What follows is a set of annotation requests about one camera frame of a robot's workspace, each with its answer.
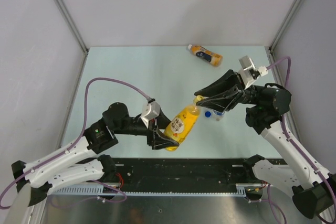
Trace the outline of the yellow juice bottle yellow cap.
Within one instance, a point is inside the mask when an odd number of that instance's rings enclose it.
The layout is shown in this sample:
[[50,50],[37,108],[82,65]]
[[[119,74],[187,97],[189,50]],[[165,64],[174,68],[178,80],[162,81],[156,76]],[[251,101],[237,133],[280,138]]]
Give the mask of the yellow juice bottle yellow cap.
[[194,127],[201,110],[196,104],[186,106],[166,127],[164,134],[182,144]]

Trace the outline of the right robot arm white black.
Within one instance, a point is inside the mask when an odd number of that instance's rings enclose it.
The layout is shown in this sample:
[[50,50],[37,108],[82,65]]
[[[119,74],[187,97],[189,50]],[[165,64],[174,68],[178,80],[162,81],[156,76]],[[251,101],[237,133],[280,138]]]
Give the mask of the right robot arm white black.
[[289,166],[281,169],[260,155],[245,161],[243,179],[249,183],[264,180],[291,197],[294,205],[308,219],[335,206],[335,175],[323,167],[287,130],[285,114],[291,93],[276,83],[256,86],[268,68],[228,70],[208,87],[196,91],[202,96],[197,105],[218,112],[228,112],[237,104],[247,104],[246,124],[270,143]]

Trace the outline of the blue bottle cap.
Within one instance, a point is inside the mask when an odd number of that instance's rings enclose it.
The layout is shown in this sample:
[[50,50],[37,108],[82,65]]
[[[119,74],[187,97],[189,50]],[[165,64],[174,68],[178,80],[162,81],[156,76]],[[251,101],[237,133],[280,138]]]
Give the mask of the blue bottle cap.
[[210,111],[205,112],[205,117],[210,118],[212,116],[212,113]]

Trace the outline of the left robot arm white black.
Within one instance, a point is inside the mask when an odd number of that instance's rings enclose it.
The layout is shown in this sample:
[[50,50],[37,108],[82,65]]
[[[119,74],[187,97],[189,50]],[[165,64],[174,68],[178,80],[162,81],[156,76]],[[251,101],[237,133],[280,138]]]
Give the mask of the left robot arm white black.
[[117,145],[116,135],[146,136],[153,150],[178,147],[179,143],[163,134],[170,120],[160,106],[152,101],[143,113],[129,115],[124,103],[116,102],[103,112],[102,118],[81,133],[78,140],[31,163],[16,161],[12,172],[17,191],[30,184],[29,206],[43,201],[53,192],[74,184],[97,180],[112,182],[117,168],[112,157],[104,154]]

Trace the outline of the clear water bottle blue label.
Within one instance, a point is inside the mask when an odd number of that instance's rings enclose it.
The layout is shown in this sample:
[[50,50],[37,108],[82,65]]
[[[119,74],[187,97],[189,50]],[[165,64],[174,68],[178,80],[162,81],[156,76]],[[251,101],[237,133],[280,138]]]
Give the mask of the clear water bottle blue label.
[[218,111],[213,111],[213,118],[216,120],[216,121],[220,121],[223,117],[224,117],[224,114],[225,114],[225,111],[223,112],[218,112]]

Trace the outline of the orange juice bottle white cap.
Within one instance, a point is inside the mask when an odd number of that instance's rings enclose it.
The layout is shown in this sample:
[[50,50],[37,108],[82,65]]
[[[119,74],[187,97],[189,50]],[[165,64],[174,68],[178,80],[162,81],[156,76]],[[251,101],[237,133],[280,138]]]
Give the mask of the orange juice bottle white cap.
[[194,56],[206,61],[214,67],[218,67],[222,63],[222,55],[207,50],[203,46],[189,44],[187,48]]

